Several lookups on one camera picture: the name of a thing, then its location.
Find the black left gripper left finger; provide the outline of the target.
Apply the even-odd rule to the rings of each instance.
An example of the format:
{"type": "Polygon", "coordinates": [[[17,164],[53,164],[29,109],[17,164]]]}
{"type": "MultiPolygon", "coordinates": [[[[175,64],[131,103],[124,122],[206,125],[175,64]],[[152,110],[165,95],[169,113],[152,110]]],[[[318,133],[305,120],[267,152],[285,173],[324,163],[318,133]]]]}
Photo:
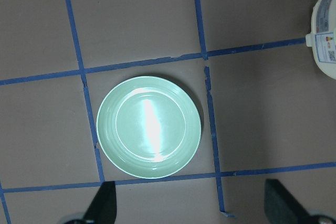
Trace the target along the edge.
{"type": "Polygon", "coordinates": [[[83,216],[85,223],[115,223],[117,196],[115,182],[103,182],[83,216]]]}

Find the green plate near left arm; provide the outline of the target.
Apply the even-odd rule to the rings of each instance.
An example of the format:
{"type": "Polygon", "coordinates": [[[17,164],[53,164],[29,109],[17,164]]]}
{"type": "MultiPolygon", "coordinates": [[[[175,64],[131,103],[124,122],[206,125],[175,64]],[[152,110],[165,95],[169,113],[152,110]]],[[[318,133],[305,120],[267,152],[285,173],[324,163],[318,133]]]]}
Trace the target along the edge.
{"type": "Polygon", "coordinates": [[[140,76],[107,93],[96,131],[115,167],[134,177],[158,179],[189,164],[201,141],[202,121],[191,97],[177,84],[140,76]]]}

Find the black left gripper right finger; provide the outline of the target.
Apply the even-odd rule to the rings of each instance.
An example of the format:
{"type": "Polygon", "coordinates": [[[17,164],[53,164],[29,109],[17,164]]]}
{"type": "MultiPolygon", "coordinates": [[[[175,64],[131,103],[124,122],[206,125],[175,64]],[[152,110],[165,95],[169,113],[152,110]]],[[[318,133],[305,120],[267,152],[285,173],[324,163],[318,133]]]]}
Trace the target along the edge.
{"type": "Polygon", "coordinates": [[[314,218],[277,179],[266,179],[264,212],[270,223],[314,223],[314,218]]]}

